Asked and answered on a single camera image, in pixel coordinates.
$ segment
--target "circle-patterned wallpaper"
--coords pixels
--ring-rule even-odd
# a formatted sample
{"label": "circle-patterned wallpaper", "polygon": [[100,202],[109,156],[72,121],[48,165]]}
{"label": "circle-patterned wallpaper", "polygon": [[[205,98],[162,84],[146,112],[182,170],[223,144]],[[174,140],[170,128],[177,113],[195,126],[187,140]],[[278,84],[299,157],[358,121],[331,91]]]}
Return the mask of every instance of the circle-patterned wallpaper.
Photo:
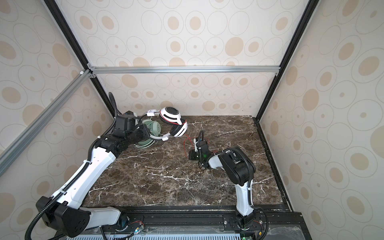
{"label": "circle-patterned wallpaper", "polygon": [[121,112],[176,107],[182,115],[253,115],[274,73],[99,74]]}
{"label": "circle-patterned wallpaper", "polygon": [[0,19],[1,154],[82,67],[39,1],[3,0]]}
{"label": "circle-patterned wallpaper", "polygon": [[[108,109],[87,80],[0,177],[0,239],[9,239],[7,234],[23,238],[37,214],[36,201],[49,197],[73,175],[87,158],[89,145],[111,123]],[[48,239],[54,234],[40,220],[32,237]]]}
{"label": "circle-patterned wallpaper", "polygon": [[261,125],[312,239],[381,239],[384,2],[324,0]]}
{"label": "circle-patterned wallpaper", "polygon": [[307,3],[74,2],[61,6],[94,66],[279,65]]}

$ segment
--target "marble tabletop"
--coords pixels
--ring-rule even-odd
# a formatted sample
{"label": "marble tabletop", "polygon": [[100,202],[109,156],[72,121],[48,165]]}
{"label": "marble tabletop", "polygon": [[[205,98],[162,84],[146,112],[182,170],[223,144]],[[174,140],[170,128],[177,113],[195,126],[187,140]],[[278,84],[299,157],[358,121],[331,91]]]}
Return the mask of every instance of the marble tabletop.
{"label": "marble tabletop", "polygon": [[[240,147],[256,166],[254,205],[282,204],[271,167],[253,119],[249,116],[185,116],[188,130],[182,137],[156,142],[146,149],[125,150],[91,187],[84,207],[144,205],[236,205],[234,184],[222,169],[202,170],[186,158],[187,136],[204,129],[210,150]],[[171,126],[160,122],[162,133]]]}

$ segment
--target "headphones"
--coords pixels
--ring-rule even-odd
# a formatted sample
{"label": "headphones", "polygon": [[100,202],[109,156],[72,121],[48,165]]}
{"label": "headphones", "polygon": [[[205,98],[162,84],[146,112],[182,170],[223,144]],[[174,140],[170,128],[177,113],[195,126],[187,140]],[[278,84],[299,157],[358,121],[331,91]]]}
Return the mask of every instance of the headphones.
{"label": "headphones", "polygon": [[163,136],[149,135],[149,138],[155,141],[167,141],[169,136],[181,137],[188,129],[187,120],[181,117],[180,112],[174,107],[165,107],[158,110],[148,110],[146,115],[148,117],[155,116],[155,113],[159,113],[159,118],[162,122],[168,125],[172,125],[169,133]]}

